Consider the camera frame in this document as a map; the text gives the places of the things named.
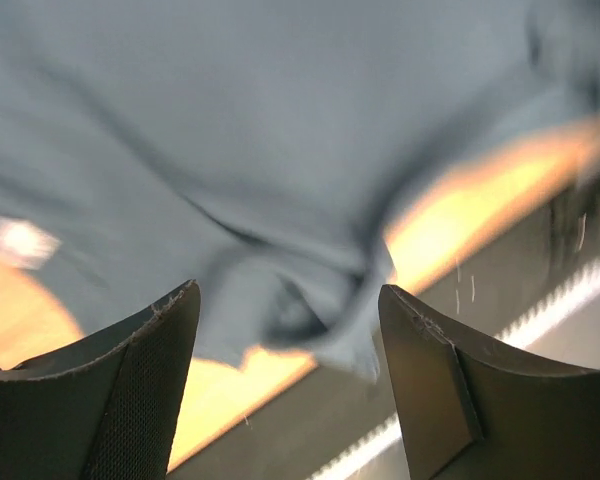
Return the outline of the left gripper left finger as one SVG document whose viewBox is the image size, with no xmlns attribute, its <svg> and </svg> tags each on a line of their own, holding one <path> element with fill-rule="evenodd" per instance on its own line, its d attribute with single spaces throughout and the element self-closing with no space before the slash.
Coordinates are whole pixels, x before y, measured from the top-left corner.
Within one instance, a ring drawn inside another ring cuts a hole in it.
<svg viewBox="0 0 600 480">
<path fill-rule="evenodd" d="M 0 479 L 163 479 L 200 311 L 189 281 L 63 348 L 0 369 Z"/>
</svg>

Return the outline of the blue-grey t shirt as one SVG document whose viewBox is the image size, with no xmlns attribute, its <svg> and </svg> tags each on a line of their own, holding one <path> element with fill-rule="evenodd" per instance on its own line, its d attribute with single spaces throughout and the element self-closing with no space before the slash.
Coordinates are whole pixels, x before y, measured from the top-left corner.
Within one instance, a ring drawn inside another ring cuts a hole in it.
<svg viewBox="0 0 600 480">
<path fill-rule="evenodd" d="M 0 1 L 0 258 L 86 333 L 194 279 L 194 353 L 378 373 L 384 230 L 600 109 L 600 1 Z"/>
</svg>

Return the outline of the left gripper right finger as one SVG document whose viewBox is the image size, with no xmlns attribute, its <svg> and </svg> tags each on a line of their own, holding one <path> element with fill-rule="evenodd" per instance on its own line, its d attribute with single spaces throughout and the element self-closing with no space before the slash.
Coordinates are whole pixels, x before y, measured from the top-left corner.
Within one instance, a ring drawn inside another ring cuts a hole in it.
<svg viewBox="0 0 600 480">
<path fill-rule="evenodd" d="M 394 285 L 380 331 L 414 479 L 600 479 L 600 370 L 510 346 Z"/>
</svg>

